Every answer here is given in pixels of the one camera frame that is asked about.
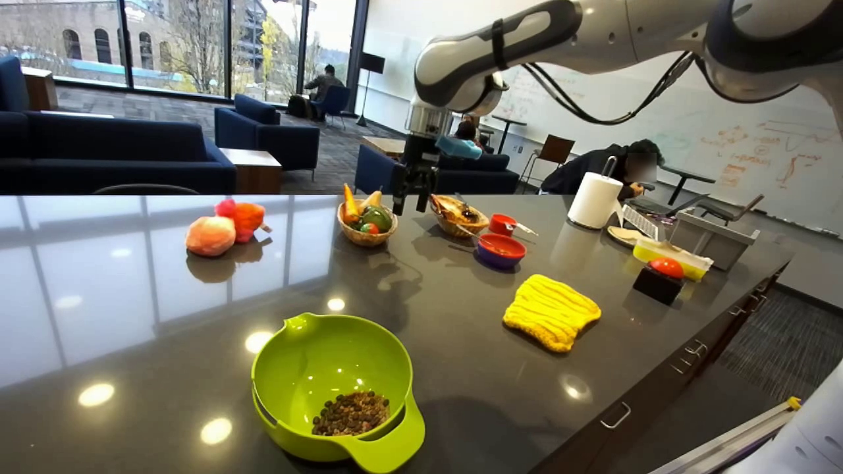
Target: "dark countertop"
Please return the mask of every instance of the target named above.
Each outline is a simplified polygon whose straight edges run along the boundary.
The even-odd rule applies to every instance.
[[[553,196],[468,199],[514,213],[520,271],[485,270],[406,205],[388,251],[337,234],[335,196],[252,199],[272,234],[218,262],[186,259],[186,224],[218,199],[0,199],[0,466],[19,472],[354,472],[286,459],[252,405],[244,338],[326,311],[391,328],[416,366],[427,442],[404,472],[528,472],[688,338],[774,274],[786,255],[754,246],[730,274],[686,286],[674,307],[633,289],[640,263],[609,234],[564,218]],[[603,320],[568,357],[504,330],[529,274],[568,283]],[[82,409],[76,396],[115,396]],[[231,436],[204,445],[223,416]]]

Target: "brown food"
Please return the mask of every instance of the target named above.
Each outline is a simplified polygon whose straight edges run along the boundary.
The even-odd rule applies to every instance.
[[[348,392],[326,400],[313,420],[313,436],[360,436],[388,420],[391,400],[376,392]]]

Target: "yellow sponge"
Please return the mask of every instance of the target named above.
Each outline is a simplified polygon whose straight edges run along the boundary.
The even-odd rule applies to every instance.
[[[574,288],[546,274],[533,274],[504,313],[504,328],[520,330],[550,354],[568,354],[576,334],[601,320],[601,307]]]

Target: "whiteboard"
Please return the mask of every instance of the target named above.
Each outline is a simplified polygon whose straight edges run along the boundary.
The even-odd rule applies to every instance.
[[[546,71],[592,117],[614,120],[633,112],[676,56],[614,75]],[[832,108],[808,87],[778,101],[741,106],[715,96],[699,70],[666,89],[651,108],[621,128],[595,128],[557,106],[525,70],[506,71],[509,96],[495,113],[521,120],[533,137],[562,135],[576,151],[612,143],[654,141],[666,164],[717,179],[688,183],[742,205],[763,193],[762,212],[799,228],[843,234],[843,141]],[[659,183],[676,174],[651,172]]]

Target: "green bowl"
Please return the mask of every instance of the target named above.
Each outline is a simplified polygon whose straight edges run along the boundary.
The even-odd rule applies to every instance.
[[[312,436],[325,403],[354,390],[391,400],[385,424],[363,436]],[[286,320],[252,362],[252,405],[267,436],[305,461],[354,459],[366,472],[396,472],[425,442],[412,357],[360,316]]]

